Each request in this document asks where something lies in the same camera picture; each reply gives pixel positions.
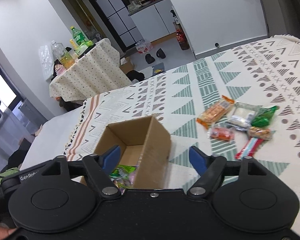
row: human hand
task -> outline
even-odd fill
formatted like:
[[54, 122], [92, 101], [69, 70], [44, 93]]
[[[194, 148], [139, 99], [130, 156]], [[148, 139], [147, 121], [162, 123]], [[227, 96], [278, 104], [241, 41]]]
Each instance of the human hand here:
[[0, 228], [0, 240], [3, 240], [7, 238], [9, 235], [11, 235], [16, 228], [14, 229], [9, 229], [9, 228]]

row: geometric patterned blanket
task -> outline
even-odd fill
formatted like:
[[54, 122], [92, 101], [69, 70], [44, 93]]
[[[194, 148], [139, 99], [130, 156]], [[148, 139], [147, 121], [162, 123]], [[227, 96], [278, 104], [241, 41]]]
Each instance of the geometric patterned blanket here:
[[[69, 161], [80, 160], [93, 153], [108, 123], [152, 114], [171, 134], [165, 187], [187, 190], [198, 179], [188, 158], [190, 146], [234, 160], [248, 141], [242, 132], [236, 132], [232, 143], [209, 139], [196, 123], [222, 95], [279, 107], [270, 125], [273, 139], [259, 146], [255, 158], [300, 200], [300, 40], [292, 36], [238, 46], [86, 100], [64, 154]], [[224, 116], [219, 124], [226, 120]], [[225, 183], [236, 179], [228, 177]], [[300, 212], [292, 229], [300, 235]]]

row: table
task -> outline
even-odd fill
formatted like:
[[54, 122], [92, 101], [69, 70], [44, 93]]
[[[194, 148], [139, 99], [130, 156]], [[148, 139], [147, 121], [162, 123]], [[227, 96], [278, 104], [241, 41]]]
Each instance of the table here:
[[119, 52], [111, 46], [109, 39], [103, 39], [50, 83], [50, 96], [62, 97], [64, 101], [85, 100], [131, 85], [119, 65]]

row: red snack package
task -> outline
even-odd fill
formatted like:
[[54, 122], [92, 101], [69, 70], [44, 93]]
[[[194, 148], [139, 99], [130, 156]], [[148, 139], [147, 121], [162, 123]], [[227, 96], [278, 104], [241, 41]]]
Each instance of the red snack package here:
[[263, 142], [263, 139], [258, 138], [250, 138], [247, 144], [243, 147], [241, 152], [237, 153], [235, 158], [237, 160], [242, 160], [245, 156], [253, 157], [255, 151], [257, 150], [258, 146]]
[[211, 138], [217, 140], [231, 141], [234, 139], [233, 129], [224, 127], [211, 127], [209, 130]]

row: metal screw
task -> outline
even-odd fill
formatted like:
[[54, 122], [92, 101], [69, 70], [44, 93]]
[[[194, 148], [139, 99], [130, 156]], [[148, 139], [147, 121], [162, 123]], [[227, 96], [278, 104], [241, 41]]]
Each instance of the metal screw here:
[[114, 195], [118, 192], [116, 187], [105, 187], [102, 192], [106, 195]]
[[206, 193], [206, 190], [203, 187], [193, 187], [190, 190], [190, 193], [193, 195], [202, 195], [202, 194]]
[[159, 197], [159, 193], [150, 193], [150, 197]]

